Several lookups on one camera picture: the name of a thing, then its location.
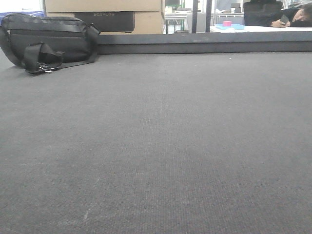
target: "black bag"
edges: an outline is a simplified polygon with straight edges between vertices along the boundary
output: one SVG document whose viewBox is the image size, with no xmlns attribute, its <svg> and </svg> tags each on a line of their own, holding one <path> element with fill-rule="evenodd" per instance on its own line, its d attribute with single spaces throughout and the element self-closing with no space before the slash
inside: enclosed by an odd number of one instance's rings
<svg viewBox="0 0 312 234">
<path fill-rule="evenodd" d="M 12 13 L 2 19 L 0 46 L 12 63 L 41 74 L 94 62 L 98 35 L 77 18 Z"/>
</svg>

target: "desk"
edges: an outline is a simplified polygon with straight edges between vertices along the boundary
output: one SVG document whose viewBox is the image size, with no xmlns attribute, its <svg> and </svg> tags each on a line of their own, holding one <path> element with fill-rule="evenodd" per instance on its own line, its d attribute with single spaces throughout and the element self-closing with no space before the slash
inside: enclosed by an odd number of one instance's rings
<svg viewBox="0 0 312 234">
<path fill-rule="evenodd" d="M 166 14 L 165 15 L 166 34 L 169 33 L 169 21 L 170 20 L 174 20 L 174 27 L 176 30 L 176 20 L 180 20 L 181 26 L 182 26 L 182 23 L 184 23 L 184 20 L 186 20 L 186 16 L 187 16 L 187 14 L 178 14 L 178 13 Z"/>
<path fill-rule="evenodd" d="M 245 26 L 244 29 L 235 30 L 229 28 L 222 30 L 216 26 L 210 27 L 212 33 L 249 33 L 249 32 L 294 32 L 294 31 L 312 31 L 312 28 L 273 28 L 273 27 L 262 27 L 262 26 Z"/>
</svg>

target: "wall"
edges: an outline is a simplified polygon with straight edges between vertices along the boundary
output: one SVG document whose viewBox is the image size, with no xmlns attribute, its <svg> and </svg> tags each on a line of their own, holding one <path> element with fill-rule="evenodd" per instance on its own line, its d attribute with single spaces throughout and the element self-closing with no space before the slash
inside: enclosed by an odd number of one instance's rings
<svg viewBox="0 0 312 234">
<path fill-rule="evenodd" d="M 42 0 L 3 0 L 0 4 L 0 12 L 40 11 L 42 9 Z"/>
</svg>

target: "zipper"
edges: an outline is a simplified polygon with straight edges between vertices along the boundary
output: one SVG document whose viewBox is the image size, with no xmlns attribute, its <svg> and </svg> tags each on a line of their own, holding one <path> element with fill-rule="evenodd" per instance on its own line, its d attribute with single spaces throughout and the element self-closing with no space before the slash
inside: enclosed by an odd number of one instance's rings
<svg viewBox="0 0 312 234">
<path fill-rule="evenodd" d="M 7 34 L 8 34 L 8 42 L 11 41 L 11 30 L 6 30 Z"/>
</svg>

